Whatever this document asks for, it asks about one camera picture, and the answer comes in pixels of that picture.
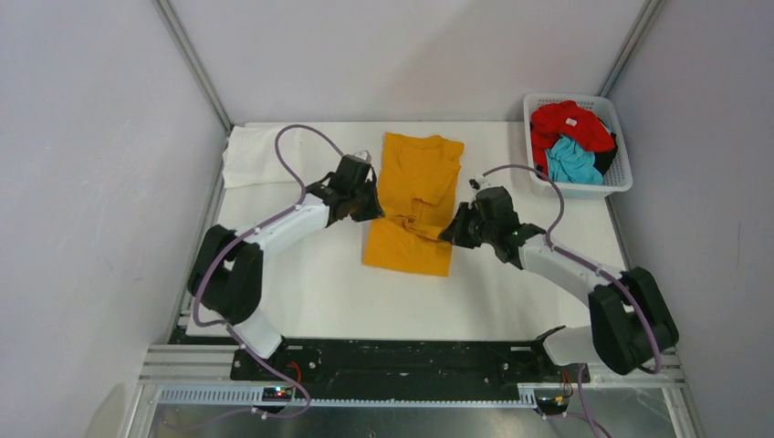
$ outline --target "white towel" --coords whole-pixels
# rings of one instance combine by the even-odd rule
[[[223,152],[225,188],[252,184],[291,183],[293,177],[282,167],[274,152],[274,139],[286,124],[235,126]],[[303,178],[300,130],[282,136],[282,158]]]

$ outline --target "gray wall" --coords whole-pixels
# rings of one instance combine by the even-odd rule
[[[709,436],[771,436],[774,3],[669,2],[612,94],[634,187],[614,198],[672,309]]]
[[[173,2],[235,123],[515,120],[596,93],[643,0]]]
[[[0,9],[0,435],[107,437],[224,134],[149,0]]]

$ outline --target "white plastic basket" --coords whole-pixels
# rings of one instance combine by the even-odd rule
[[[527,127],[527,161],[529,167],[535,167],[532,158],[532,138],[529,135],[529,121],[532,113],[538,108],[549,103],[559,103],[565,100],[575,100],[578,106],[592,111],[608,128],[616,134],[618,153],[612,161],[610,170],[604,174],[604,185],[574,184],[571,182],[557,182],[561,193],[568,198],[604,198],[615,192],[626,192],[632,188],[632,168],[629,167],[629,155],[626,153],[626,143],[623,141],[621,124],[615,107],[606,98],[597,96],[584,96],[582,94],[562,93],[532,93],[524,98],[524,122]],[[553,194],[550,184],[541,180],[535,173],[529,174],[529,188],[534,194]]]

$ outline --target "light blue shirt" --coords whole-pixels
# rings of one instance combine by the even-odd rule
[[[546,149],[549,177],[556,183],[604,183],[600,171],[594,168],[594,152],[585,151],[575,140],[561,136],[551,149]]]

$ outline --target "orange t-shirt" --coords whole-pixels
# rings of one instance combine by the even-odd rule
[[[363,263],[448,276],[452,246],[438,235],[452,222],[459,159],[465,145],[384,134],[379,202],[385,217],[371,223]]]

